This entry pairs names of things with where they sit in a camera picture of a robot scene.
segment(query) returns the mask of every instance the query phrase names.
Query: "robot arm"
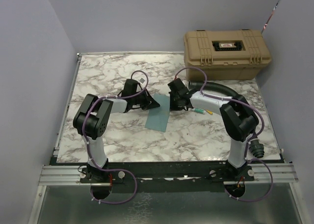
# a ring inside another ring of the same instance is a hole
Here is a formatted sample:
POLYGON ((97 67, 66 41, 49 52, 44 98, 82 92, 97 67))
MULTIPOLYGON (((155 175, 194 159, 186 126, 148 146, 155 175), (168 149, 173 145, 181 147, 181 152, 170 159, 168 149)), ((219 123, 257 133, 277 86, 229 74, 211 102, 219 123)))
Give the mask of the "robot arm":
MULTIPOLYGON (((181 79, 173 80, 168 86, 171 90, 169 92, 171 110, 199 108, 210 110, 222 116, 226 131, 231 137, 228 162, 235 169, 245 165, 247 140, 255 132, 256 126, 259 123, 253 110, 234 102, 203 96, 199 91, 194 89, 188 90, 181 79)), ((234 98, 248 104, 242 95, 234 98)))
MULTIPOLYGON (((105 99, 100 101, 94 108, 93 112, 87 119, 85 126, 85 133, 89 139, 89 148, 92 157, 96 164, 100 167, 106 167, 108 158, 104 152, 104 143, 102 135, 104 134, 109 116, 115 112, 128 112, 132 109, 141 108, 142 110, 149 110, 160 107, 160 104, 156 102, 147 90, 143 91, 136 97, 128 98, 128 96, 135 95, 138 89, 141 89, 138 81, 134 79, 127 79, 124 89, 120 92, 122 98, 126 99, 105 99)), ((73 126, 77 129, 78 133, 85 140, 82 132, 82 126, 87 116, 89 109, 98 100, 98 97, 92 94, 87 94, 83 103, 81 104, 77 114, 73 120, 73 126)))

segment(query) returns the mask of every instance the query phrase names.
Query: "white wall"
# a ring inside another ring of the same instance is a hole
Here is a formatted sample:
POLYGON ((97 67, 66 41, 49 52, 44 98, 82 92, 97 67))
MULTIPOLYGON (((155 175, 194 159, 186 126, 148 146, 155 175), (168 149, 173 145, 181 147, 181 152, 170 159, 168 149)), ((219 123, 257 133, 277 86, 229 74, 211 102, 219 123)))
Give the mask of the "white wall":
POLYGON ((48 0, 0 0, 0 223, 27 223, 76 52, 48 0))
POLYGON ((293 161, 314 221, 314 3, 282 0, 265 32, 273 61, 258 75, 284 157, 293 161))
POLYGON ((50 0, 78 52, 183 51, 190 30, 261 30, 278 0, 50 0))

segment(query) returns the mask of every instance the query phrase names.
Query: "marble table surface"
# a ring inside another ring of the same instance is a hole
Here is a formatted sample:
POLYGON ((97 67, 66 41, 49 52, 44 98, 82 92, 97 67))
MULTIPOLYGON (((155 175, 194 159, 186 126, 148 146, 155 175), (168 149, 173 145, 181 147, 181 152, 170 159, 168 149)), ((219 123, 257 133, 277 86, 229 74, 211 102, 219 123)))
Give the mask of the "marble table surface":
MULTIPOLYGON (((57 162, 87 161, 84 142, 72 126, 73 118, 86 94, 116 95, 133 71, 143 70, 149 76, 148 91, 152 95, 168 95, 167 84, 183 67, 182 54, 82 56, 57 162)), ((179 77, 184 80, 185 71, 179 77)), ((145 77, 137 73, 134 78, 140 80, 145 77)), ((280 150, 255 80, 217 82, 243 94, 261 112, 265 120, 265 130, 259 136, 265 146, 263 159, 280 159, 280 150)), ((221 116, 191 111, 170 112, 165 133, 146 129, 147 116, 148 111, 142 110, 110 115, 103 141, 111 162, 215 161, 228 158, 230 137, 221 116)))

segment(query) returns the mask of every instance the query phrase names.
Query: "black cable connector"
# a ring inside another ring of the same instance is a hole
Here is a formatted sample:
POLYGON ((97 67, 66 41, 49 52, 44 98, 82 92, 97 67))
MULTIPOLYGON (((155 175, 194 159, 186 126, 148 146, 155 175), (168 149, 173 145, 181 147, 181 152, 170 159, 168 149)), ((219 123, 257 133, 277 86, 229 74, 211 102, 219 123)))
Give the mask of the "black cable connector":
POLYGON ((250 152, 253 154, 255 158, 262 158, 264 157, 264 145, 260 143, 258 139, 252 140, 250 142, 250 152))

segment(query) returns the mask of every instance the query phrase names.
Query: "green cloth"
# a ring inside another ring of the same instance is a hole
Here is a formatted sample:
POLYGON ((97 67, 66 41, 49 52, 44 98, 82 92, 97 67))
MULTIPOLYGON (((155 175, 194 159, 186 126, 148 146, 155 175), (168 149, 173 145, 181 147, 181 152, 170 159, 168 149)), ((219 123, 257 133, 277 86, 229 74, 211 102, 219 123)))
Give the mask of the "green cloth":
POLYGON ((160 104, 160 107, 149 110, 145 128, 165 132, 170 114, 170 97, 155 94, 153 98, 160 104))

